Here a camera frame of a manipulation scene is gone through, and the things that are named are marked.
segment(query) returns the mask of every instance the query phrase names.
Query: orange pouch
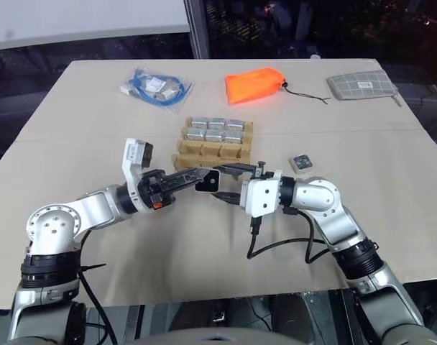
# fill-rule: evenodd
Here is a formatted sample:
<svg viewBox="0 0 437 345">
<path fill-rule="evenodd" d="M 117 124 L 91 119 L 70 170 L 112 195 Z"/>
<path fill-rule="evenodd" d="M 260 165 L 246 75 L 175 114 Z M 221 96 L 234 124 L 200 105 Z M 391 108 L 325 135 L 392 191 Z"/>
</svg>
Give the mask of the orange pouch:
<svg viewBox="0 0 437 345">
<path fill-rule="evenodd" d="M 260 68 L 225 77 L 228 103 L 236 104 L 271 95 L 284 83 L 284 76 L 272 68 Z"/>
</svg>

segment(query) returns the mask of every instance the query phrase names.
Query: gray pouch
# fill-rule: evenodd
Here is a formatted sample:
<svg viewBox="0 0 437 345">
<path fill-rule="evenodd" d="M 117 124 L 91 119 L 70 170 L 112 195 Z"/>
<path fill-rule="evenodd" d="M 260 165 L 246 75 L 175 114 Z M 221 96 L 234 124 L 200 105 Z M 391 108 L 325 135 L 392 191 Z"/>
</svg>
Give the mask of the gray pouch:
<svg viewBox="0 0 437 345">
<path fill-rule="evenodd" d="M 336 75 L 327 78 L 327 84 L 339 100 L 392 97 L 400 106 L 397 88 L 383 70 Z"/>
</svg>

